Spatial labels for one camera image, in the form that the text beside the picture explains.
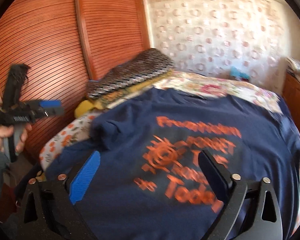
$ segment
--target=navy blue t-shirt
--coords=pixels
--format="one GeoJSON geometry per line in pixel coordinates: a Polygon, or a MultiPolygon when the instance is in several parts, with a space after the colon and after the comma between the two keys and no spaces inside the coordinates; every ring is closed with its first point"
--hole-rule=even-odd
{"type": "Polygon", "coordinates": [[[76,203],[100,240],[201,239],[223,206],[198,166],[202,149],[244,179],[269,177],[284,239],[291,235],[300,135],[287,116],[234,96],[204,100],[151,89],[97,117],[90,135],[66,147],[46,174],[55,178],[69,170],[87,149],[101,153],[100,167],[76,203]]]}

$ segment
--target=wallpaper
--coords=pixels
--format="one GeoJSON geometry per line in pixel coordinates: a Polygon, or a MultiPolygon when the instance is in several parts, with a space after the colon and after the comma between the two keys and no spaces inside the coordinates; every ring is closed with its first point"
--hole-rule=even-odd
{"type": "Polygon", "coordinates": [[[231,66],[276,91],[283,27],[268,0],[146,0],[154,46],[175,68],[228,78],[231,66]]]}

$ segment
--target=silver bolt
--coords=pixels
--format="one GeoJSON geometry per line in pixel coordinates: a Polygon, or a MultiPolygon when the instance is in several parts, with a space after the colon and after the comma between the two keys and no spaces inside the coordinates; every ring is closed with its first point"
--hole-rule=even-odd
{"type": "Polygon", "coordinates": [[[34,184],[37,180],[35,178],[29,179],[28,183],[29,184],[34,184]]]}
{"type": "Polygon", "coordinates": [[[64,180],[64,179],[66,179],[67,178],[67,175],[66,174],[60,174],[59,176],[58,176],[58,180],[64,180]]]}
{"type": "Polygon", "coordinates": [[[231,175],[232,179],[235,179],[235,180],[240,180],[241,179],[241,176],[237,173],[234,173],[231,175]]]}
{"type": "Polygon", "coordinates": [[[267,183],[267,184],[271,182],[271,180],[267,177],[263,177],[262,180],[264,183],[267,183]]]}

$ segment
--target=hand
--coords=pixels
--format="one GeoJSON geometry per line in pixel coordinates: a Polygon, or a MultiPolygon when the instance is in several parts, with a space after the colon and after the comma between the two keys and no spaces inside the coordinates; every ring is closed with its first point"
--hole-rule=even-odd
{"type": "MultiPolygon", "coordinates": [[[[0,125],[0,151],[4,151],[3,149],[3,139],[8,138],[13,134],[13,126],[3,126],[0,125]]],[[[25,141],[28,138],[28,131],[31,131],[32,127],[29,123],[26,124],[21,136],[20,136],[20,141],[18,142],[16,146],[16,152],[20,153],[23,151],[23,148],[25,146],[25,141]]]]}

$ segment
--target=wooden wardrobe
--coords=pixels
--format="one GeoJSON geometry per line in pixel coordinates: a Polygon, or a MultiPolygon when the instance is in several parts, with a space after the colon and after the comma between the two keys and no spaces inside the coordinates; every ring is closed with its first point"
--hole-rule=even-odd
{"type": "Polygon", "coordinates": [[[59,99],[62,117],[39,120],[26,151],[39,151],[74,119],[88,79],[149,48],[143,0],[15,0],[0,19],[0,104],[10,65],[31,67],[20,100],[59,99]]]}

